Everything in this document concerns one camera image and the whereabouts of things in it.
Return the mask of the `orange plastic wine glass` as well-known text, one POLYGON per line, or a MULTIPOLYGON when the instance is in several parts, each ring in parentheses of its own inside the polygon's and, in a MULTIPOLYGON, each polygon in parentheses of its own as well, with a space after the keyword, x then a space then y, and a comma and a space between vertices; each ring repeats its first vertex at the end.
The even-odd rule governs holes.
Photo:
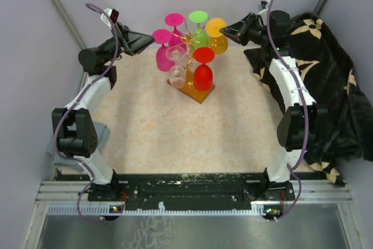
POLYGON ((215 54, 223 54, 228 49, 228 38, 220 31, 226 26, 226 22, 220 17, 214 17, 206 24, 205 31, 209 36, 209 47, 215 54))

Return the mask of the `green plastic wine glass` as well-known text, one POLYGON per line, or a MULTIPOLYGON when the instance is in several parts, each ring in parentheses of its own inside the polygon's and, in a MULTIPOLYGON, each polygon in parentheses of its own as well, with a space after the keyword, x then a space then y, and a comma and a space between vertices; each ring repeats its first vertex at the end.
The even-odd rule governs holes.
POLYGON ((202 27, 202 24, 208 20, 208 14, 203 10, 195 10, 189 14, 188 18, 192 23, 196 23, 196 29, 192 33, 193 49, 208 47, 209 37, 202 27))

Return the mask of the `magenta plastic wine glass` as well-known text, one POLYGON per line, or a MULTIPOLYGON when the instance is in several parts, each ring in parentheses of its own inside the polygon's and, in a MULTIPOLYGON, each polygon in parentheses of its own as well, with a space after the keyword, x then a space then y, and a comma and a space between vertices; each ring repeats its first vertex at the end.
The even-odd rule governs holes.
POLYGON ((184 22, 183 15, 180 13, 170 13, 165 17, 164 21, 166 25, 173 28, 171 31, 171 40, 169 41, 168 46, 179 46, 186 49, 186 46, 182 41, 183 34, 177 29, 177 27, 184 22))

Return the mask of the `gold wire wine glass rack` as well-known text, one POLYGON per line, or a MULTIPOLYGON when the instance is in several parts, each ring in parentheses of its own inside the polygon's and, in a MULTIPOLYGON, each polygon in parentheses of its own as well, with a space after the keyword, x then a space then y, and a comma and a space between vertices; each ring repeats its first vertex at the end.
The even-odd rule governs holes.
POLYGON ((201 10, 190 13, 188 18, 197 24, 192 33, 181 33, 177 29, 186 23, 183 15, 171 13, 165 18, 165 23, 174 30, 166 30, 166 39, 162 43, 163 71, 168 72, 170 86, 201 104, 215 88, 213 71, 208 64, 215 59, 217 52, 210 39, 221 35, 219 28, 225 25, 225 21, 209 19, 201 10))

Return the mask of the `clear wine glass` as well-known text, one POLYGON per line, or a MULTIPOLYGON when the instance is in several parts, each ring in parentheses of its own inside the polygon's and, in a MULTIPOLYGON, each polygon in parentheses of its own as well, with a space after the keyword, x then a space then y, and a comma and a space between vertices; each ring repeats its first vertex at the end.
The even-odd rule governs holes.
POLYGON ((166 57, 175 62, 168 72, 168 81, 170 85, 176 89, 181 89, 186 83, 186 70, 178 62, 183 59, 186 51, 181 46, 168 47, 166 57))

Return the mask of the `red plastic wine glass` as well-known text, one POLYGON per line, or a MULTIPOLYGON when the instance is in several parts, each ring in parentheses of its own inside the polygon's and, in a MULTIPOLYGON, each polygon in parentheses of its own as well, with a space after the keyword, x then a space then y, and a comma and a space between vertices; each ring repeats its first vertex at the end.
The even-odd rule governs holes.
POLYGON ((193 56, 200 63, 193 74, 193 86, 198 91, 210 90, 213 86, 213 72, 208 63, 214 60, 214 51, 209 47, 200 47, 194 51, 193 56))

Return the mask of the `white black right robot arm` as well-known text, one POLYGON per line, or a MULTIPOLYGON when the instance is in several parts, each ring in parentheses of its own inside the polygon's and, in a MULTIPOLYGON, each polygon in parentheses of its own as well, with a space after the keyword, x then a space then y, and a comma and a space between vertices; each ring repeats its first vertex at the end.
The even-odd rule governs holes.
POLYGON ((265 169, 260 186, 261 195, 275 199, 285 188, 294 171, 304 158, 308 145, 314 143, 328 109, 320 106, 311 96, 301 79, 294 53, 289 43, 291 27, 288 13, 276 10, 261 15, 249 13, 237 23, 220 28, 220 32, 232 41, 247 45, 259 45, 283 99, 285 112, 277 126, 277 140, 283 150, 277 159, 265 169))

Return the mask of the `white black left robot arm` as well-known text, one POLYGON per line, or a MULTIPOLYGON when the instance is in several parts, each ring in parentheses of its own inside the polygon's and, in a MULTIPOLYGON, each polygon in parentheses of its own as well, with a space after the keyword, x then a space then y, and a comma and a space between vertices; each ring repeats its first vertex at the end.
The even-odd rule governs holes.
POLYGON ((112 33, 113 36, 101 45, 79 52, 78 61, 88 79, 72 101, 51 114, 55 157, 76 163, 89 174, 91 184, 101 187, 102 196, 110 201, 120 196, 121 186, 115 171, 100 155, 91 114, 116 84, 117 70, 112 62, 121 54, 140 54, 155 41, 151 35, 132 31, 120 22, 114 25, 112 33))

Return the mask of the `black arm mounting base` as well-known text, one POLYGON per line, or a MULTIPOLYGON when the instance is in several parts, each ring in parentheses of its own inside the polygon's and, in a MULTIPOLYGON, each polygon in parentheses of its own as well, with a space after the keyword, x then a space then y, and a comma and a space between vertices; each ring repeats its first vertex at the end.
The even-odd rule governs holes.
POLYGON ((293 184, 267 190, 263 173, 116 174, 114 187, 80 187, 81 214, 120 216, 259 215, 282 216, 286 203, 297 200, 293 184))

